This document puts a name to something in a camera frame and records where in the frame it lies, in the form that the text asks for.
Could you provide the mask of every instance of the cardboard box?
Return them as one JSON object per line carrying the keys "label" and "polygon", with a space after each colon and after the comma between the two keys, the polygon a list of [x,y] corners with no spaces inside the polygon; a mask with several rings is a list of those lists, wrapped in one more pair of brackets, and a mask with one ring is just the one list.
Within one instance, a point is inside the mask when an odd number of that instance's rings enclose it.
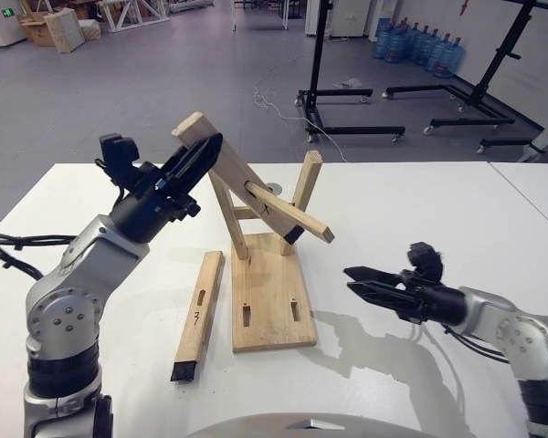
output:
{"label": "cardboard box", "polygon": [[85,43],[85,37],[73,9],[66,7],[61,12],[45,16],[45,23],[58,53],[71,53]]}
{"label": "cardboard box", "polygon": [[25,16],[16,16],[20,26],[25,31],[26,38],[41,47],[55,46],[55,42],[45,23],[44,18],[47,14],[48,12],[33,12]]}
{"label": "cardboard box", "polygon": [[81,27],[81,32],[86,41],[91,41],[94,39],[101,38],[101,29],[100,23],[95,20],[80,20],[79,27]]}

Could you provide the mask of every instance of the black cable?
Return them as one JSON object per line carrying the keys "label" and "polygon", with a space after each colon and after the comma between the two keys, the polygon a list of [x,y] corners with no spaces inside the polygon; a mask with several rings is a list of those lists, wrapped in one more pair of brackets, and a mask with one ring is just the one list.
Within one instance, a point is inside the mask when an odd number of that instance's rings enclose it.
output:
{"label": "black cable", "polygon": [[118,187],[120,187],[120,193],[118,194],[118,197],[116,198],[116,200],[113,202],[114,207],[118,205],[122,199],[124,199],[124,188],[121,186],[118,186]]}
{"label": "black cable", "polygon": [[452,331],[452,329],[449,326],[446,326],[442,324],[442,327],[445,329],[445,333],[452,335],[453,337],[461,337],[463,340],[465,340],[469,345],[472,347],[475,347],[476,349],[480,349],[485,353],[492,354],[494,356],[502,356],[503,358],[505,355],[501,351],[497,351],[496,349],[488,349],[487,347],[484,347],[476,342],[473,342],[471,339],[467,338],[466,336],[459,335],[458,333],[455,333]]}
{"label": "black cable", "polygon": [[468,349],[470,349],[471,351],[474,351],[476,352],[477,354],[487,358],[487,359],[491,359],[491,360],[495,360],[497,362],[500,362],[500,363],[510,363],[508,360],[504,359],[503,358],[503,354],[499,351],[496,351],[494,349],[487,349],[479,344],[476,344],[475,342],[465,338],[464,336],[461,336],[457,333],[455,333],[454,331],[452,331],[450,329],[450,327],[447,327],[445,325],[443,325],[443,327],[445,328],[445,333],[446,334],[449,334],[453,337],[453,339],[457,340],[458,342],[460,342],[461,344],[463,344],[463,346],[467,347]]}
{"label": "black cable", "polygon": [[75,239],[75,235],[31,235],[26,237],[15,237],[12,235],[0,234],[0,260],[4,262],[3,268],[7,269],[13,266],[33,277],[35,280],[39,280],[43,277],[43,274],[38,269],[8,254],[1,246],[13,246],[16,251],[20,251],[25,246],[68,245],[73,239]]}

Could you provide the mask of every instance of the wooden slot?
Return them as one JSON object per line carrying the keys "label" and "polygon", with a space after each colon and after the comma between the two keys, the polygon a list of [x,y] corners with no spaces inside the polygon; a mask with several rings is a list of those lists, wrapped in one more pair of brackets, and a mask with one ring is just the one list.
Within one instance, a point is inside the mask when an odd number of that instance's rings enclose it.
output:
{"label": "wooden slot", "polygon": [[199,291],[199,298],[197,299],[197,305],[198,306],[203,306],[203,298],[205,298],[205,290],[201,289]]}
{"label": "wooden slot", "polygon": [[294,319],[294,322],[299,322],[300,321],[299,303],[297,303],[296,301],[291,301],[290,310],[292,311],[292,319]]}
{"label": "wooden slot", "polygon": [[244,306],[242,308],[242,312],[243,312],[243,315],[244,315],[244,327],[249,327],[249,322],[252,318],[252,310],[251,310],[250,306]]}

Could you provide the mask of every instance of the wooden post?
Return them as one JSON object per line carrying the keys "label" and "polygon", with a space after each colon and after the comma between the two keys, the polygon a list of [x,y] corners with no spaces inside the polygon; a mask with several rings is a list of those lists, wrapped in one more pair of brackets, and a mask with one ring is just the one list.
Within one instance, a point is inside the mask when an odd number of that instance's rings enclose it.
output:
{"label": "wooden post", "polygon": [[248,258],[248,247],[246,246],[246,240],[241,232],[239,221],[236,218],[234,211],[234,203],[231,199],[229,189],[223,184],[223,181],[214,173],[209,173],[209,179],[213,185],[213,190],[216,193],[217,202],[221,208],[221,213],[226,221],[227,231],[231,236],[231,242],[236,249],[237,258],[240,260],[246,260]]}
{"label": "wooden post", "polygon": [[221,251],[205,253],[179,348],[174,357],[171,381],[191,381],[203,358],[209,338],[225,258]]}
{"label": "wooden post", "polygon": [[[296,183],[294,195],[292,196],[292,205],[303,212],[307,209],[307,205],[311,199],[312,189],[317,182],[321,167],[322,156],[319,154],[319,151],[308,151],[304,156],[304,162],[302,162],[302,167],[300,168],[299,180]],[[292,254],[292,245],[282,240],[280,254],[282,256],[289,256]]]}

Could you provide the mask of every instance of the gray floor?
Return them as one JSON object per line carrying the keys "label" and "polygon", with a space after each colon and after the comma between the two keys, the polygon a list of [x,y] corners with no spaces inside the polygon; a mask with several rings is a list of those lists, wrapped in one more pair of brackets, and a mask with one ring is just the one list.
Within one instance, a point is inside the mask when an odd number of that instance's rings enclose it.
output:
{"label": "gray floor", "polygon": [[[143,159],[164,161],[175,147],[171,129],[194,110],[203,111],[249,162],[299,162],[314,147],[325,161],[339,161],[329,142],[306,143],[300,122],[281,120],[254,103],[258,85],[284,115],[300,115],[292,101],[297,89],[308,87],[314,48],[304,22],[290,21],[285,32],[271,12],[238,10],[237,20],[232,33],[229,2],[216,0],[215,7],[169,23],[104,34],[71,55],[28,42],[0,49],[0,219],[54,163],[92,162],[102,134],[132,136]],[[535,133],[518,121],[497,132],[443,128],[424,136],[429,119],[458,116],[455,104],[446,93],[380,99],[386,86],[434,79],[415,66],[377,61],[372,49],[364,38],[325,44],[321,87],[355,77],[375,96],[369,105],[321,100],[322,116],[334,125],[403,124],[407,131],[396,144],[390,136],[338,137],[348,161],[511,162],[520,148],[480,156],[479,140]]]}

